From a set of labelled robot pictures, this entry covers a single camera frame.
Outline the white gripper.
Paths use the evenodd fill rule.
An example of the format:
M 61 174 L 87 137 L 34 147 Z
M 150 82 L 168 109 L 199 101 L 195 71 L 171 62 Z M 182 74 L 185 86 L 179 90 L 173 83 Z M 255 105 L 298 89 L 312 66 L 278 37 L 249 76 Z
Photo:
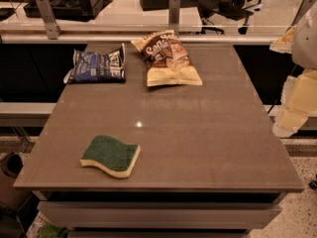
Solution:
M 291 54 L 292 60 L 305 69 L 298 77 L 289 76 L 281 95 L 272 132 L 280 138 L 295 134 L 317 111 L 317 13 L 309 10 L 269 49 L 280 54 Z

